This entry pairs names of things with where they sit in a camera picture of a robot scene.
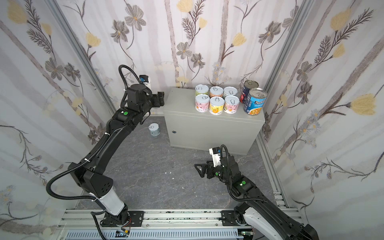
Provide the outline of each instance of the gray metal cabinet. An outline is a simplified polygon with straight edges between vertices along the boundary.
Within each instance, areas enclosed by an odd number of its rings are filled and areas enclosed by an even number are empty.
[[[209,150],[225,144],[231,154],[246,155],[265,119],[263,111],[250,116],[243,106],[234,114],[199,113],[194,89],[172,88],[164,105],[170,145]]]

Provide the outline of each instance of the black cable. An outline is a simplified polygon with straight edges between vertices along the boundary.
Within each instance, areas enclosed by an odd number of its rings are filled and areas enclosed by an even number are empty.
[[[110,122],[112,121],[112,119],[110,119],[107,124],[106,124],[106,133],[108,134],[104,134],[103,138],[101,139],[101,144],[100,146],[97,148],[96,151],[94,151],[94,153],[87,159],[88,161],[91,161],[99,152],[100,150],[104,147],[105,143],[107,142],[107,140],[109,139],[109,124]],[[77,164],[74,168],[71,168],[71,169],[68,169],[67,171],[64,171],[56,176],[54,176],[51,180],[48,181],[47,185],[45,186],[45,189],[47,191],[47,193],[54,197],[54,198],[57,198],[57,199],[61,199],[61,200],[76,200],[76,199],[92,199],[92,200],[96,200],[96,197],[94,196],[89,196],[89,195],[85,195],[85,196],[62,196],[62,195],[59,195],[59,194],[56,194],[52,191],[51,189],[51,186],[52,184],[54,183],[54,181],[58,180],[59,178],[61,177],[64,177],[65,175],[67,175],[68,173],[71,173],[73,172],[74,170],[78,169],[79,167],[82,167],[84,165],[86,165],[88,163],[88,161],[84,161],[84,162],[80,162],[79,164]]]
[[[120,107],[121,108],[124,107],[124,105],[125,105],[124,101],[125,101],[125,98],[127,97],[127,89],[128,89],[127,81],[125,80],[124,74],[121,71],[122,68],[128,69],[131,73],[133,73],[133,75],[135,76],[135,78],[139,82],[139,84],[143,84],[144,85],[144,83],[142,81],[140,81],[139,77],[136,75],[136,73],[130,67],[128,67],[127,65],[123,65],[123,64],[120,65],[119,66],[119,74],[120,74],[121,79],[122,79],[122,81],[124,83],[124,95],[122,96],[121,103],[120,103]]]
[[[98,231],[99,234],[100,234],[101,239],[102,239],[102,240],[107,240],[107,239],[104,237],[103,233],[101,232],[101,229],[100,229],[100,226],[99,226],[99,222],[97,221],[97,218],[96,218],[96,215],[101,215],[101,214],[103,214],[103,213],[105,213],[105,210],[104,210],[104,211],[101,211],[101,212],[91,212],[91,215],[92,215],[92,217],[93,217],[93,220],[95,221],[96,228],[97,228],[97,231]]]

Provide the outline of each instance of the white can on floor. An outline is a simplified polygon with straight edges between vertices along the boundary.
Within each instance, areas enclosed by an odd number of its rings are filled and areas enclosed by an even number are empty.
[[[157,123],[151,123],[148,129],[152,136],[157,136],[160,134],[160,128]]]

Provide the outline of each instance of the canned fruit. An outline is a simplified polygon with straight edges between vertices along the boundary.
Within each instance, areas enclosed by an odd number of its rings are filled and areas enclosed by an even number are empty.
[[[209,97],[205,94],[199,94],[195,97],[195,107],[198,112],[205,113],[209,108]]]
[[[237,111],[240,100],[236,96],[229,95],[225,98],[224,112],[233,114]]]

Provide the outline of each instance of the gray flower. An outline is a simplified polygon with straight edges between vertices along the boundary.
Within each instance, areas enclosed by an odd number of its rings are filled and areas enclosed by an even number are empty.
[[[281,25],[283,28],[291,27],[298,10],[299,10],[299,6],[295,6],[295,8],[291,10],[291,17],[284,19],[283,24]]]
[[[269,43],[272,42],[273,36],[280,33],[280,25],[281,23],[272,21],[268,27],[265,28],[266,33],[259,35],[259,43],[263,43],[265,40],[267,40]]]
[[[181,59],[184,59],[185,56],[190,57],[192,56],[192,51],[188,50],[188,42],[185,43],[179,43],[177,45],[177,49],[179,50],[176,54],[181,55]]]
[[[45,69],[51,73],[51,78],[61,80],[61,76],[64,73],[64,68],[62,65],[57,66],[56,61],[53,58],[49,58],[49,61],[45,61]]]
[[[141,31],[141,25],[147,25],[147,23],[143,19],[141,19],[144,13],[137,5],[133,5],[133,7],[131,7],[130,4],[127,4],[125,11],[130,15],[125,17],[125,21],[128,26],[135,25],[135,28],[138,31]]]
[[[113,20],[112,28],[116,31],[115,33],[111,33],[113,41],[118,43],[120,41],[120,38],[124,41],[128,41],[126,34],[129,33],[129,30],[128,27],[125,25],[125,22]]]
[[[193,62],[194,68],[197,67],[197,65],[199,65],[199,68],[204,67],[205,62],[202,62],[201,59],[203,59],[203,57],[201,57],[201,53],[192,55],[191,61]]]
[[[301,69],[297,70],[298,76],[297,81],[306,82],[308,79],[307,73],[311,71],[312,64],[309,64],[308,61],[305,61],[301,64]]]
[[[91,141],[91,144],[94,145],[95,143],[97,143],[97,133],[95,130],[91,130],[89,131],[89,135],[88,135],[88,139]]]
[[[74,82],[76,82],[76,77],[78,77],[78,78],[81,77],[80,71],[75,70],[74,66],[72,64],[68,63],[68,65],[65,65],[64,68],[65,68],[65,72],[67,73],[67,76],[72,77]]]
[[[301,87],[301,92],[297,94],[298,98],[301,98],[301,104],[307,103],[308,102],[308,94],[311,94],[312,90],[312,85],[310,85],[308,82],[305,82]]]

